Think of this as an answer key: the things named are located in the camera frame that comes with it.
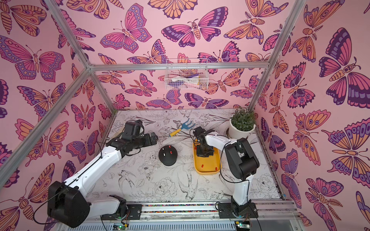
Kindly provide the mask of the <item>black round screw base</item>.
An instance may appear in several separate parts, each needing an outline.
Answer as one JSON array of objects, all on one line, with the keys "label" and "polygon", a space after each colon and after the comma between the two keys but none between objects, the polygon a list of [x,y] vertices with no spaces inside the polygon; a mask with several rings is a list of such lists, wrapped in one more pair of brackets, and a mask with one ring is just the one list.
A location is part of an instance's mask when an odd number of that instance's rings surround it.
[{"label": "black round screw base", "polygon": [[166,145],[159,150],[159,160],[165,166],[172,166],[176,163],[178,157],[177,150],[172,145]]}]

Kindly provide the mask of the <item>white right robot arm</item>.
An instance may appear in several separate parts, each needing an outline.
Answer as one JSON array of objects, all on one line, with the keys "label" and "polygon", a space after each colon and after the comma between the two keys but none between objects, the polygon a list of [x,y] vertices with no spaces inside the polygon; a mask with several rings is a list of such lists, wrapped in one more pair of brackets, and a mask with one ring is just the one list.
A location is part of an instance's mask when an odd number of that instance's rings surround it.
[{"label": "white right robot arm", "polygon": [[246,138],[231,139],[214,130],[197,127],[193,131],[193,151],[199,174],[221,173],[221,155],[225,154],[229,170],[240,180],[232,182],[232,203],[239,207],[248,203],[249,186],[260,163]]}]

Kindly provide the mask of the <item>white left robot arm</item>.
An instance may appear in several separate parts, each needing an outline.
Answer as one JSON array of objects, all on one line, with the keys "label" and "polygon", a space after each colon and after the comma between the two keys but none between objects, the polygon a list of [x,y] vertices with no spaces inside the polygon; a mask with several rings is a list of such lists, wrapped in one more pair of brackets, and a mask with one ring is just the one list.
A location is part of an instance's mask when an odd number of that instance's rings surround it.
[{"label": "white left robot arm", "polygon": [[63,182],[54,182],[49,187],[47,215],[70,228],[104,215],[127,218],[129,209],[123,197],[111,194],[108,199],[88,202],[88,192],[113,165],[131,156],[133,150],[154,146],[157,142],[155,133],[145,133],[141,120],[126,122],[123,131],[106,143],[90,163]]}]

